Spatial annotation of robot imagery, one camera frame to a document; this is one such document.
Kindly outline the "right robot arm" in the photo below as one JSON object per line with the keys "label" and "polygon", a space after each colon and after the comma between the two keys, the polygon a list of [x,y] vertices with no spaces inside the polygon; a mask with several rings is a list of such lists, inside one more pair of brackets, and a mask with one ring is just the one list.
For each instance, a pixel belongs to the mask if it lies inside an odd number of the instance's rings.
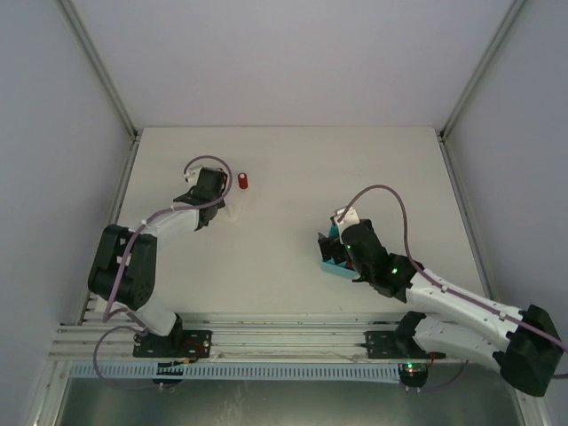
{"label": "right robot arm", "polygon": [[565,347],[544,309],[491,301],[388,252],[368,219],[332,227],[317,241],[324,264],[355,272],[354,281],[408,306],[394,332],[401,356],[464,359],[498,372],[525,394],[546,394]]}

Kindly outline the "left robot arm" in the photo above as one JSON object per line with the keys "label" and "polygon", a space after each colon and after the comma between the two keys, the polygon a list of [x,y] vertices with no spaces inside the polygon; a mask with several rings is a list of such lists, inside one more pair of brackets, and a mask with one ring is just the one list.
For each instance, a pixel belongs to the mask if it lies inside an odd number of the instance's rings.
{"label": "left robot arm", "polygon": [[107,319],[119,304],[144,330],[160,337],[171,334],[178,316],[154,294],[159,248],[169,238],[207,226],[225,206],[232,184],[231,172],[220,168],[192,168],[184,178],[188,191],[136,229],[104,229],[88,278],[90,292],[107,302]]}

